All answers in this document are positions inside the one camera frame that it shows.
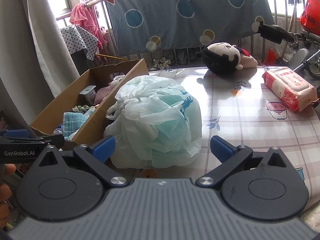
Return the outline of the person's left hand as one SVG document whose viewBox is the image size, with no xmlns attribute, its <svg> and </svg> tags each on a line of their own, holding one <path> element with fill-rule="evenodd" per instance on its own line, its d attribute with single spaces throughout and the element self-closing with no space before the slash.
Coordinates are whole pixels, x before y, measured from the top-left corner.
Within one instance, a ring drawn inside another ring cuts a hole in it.
<svg viewBox="0 0 320 240">
<path fill-rule="evenodd" d="M 14 164 L 5 164 L 5 169 L 3 176 L 10 176 L 15 173 L 16 166 Z M 1 219 L 1 229 L 3 229 L 9 221 L 9 208 L 6 201 L 11 197 L 10 187 L 3 183 L 1 184 L 1 206 L 0 206 L 0 219 Z"/>
</svg>

